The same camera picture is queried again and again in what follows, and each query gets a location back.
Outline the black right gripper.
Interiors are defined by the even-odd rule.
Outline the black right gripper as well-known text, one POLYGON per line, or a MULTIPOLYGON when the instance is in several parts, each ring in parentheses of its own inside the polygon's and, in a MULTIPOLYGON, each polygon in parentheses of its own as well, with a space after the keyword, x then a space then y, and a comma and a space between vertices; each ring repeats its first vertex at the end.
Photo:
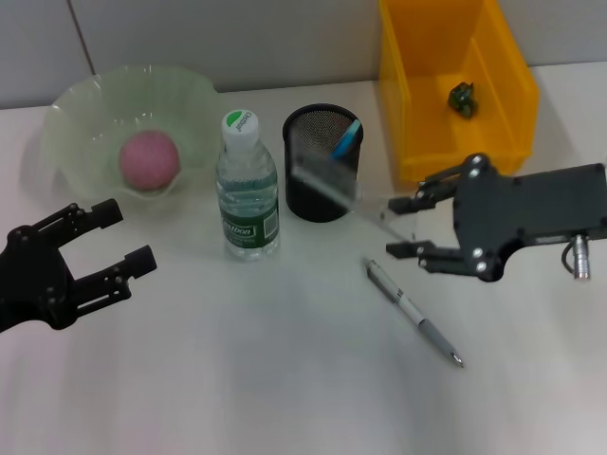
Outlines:
POLYGON ((576 280, 588 281, 592 240, 606 238, 606 169, 602 163, 522 176, 500 174, 486 155, 434 173, 414 196, 388 200, 393 214, 434 209, 453 199, 459 248, 431 241, 387 244, 398 260, 417 259, 429 273, 468 275, 496 282, 507 260, 531 246, 564 244, 561 262, 576 280), (566 261, 573 255, 572 263, 566 261))

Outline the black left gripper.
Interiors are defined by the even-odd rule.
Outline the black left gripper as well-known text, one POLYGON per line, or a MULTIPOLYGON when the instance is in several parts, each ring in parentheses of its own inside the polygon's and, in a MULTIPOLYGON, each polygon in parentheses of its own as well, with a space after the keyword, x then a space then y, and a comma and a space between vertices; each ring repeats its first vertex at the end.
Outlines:
POLYGON ((92 206, 90 211, 72 203, 33 227, 12 230, 1 253, 1 330, 30 321, 63 330, 74 324, 77 317, 130 299, 129 280, 157 269, 149 246, 76 281, 56 247, 122 220, 118 202, 111 198, 92 206))

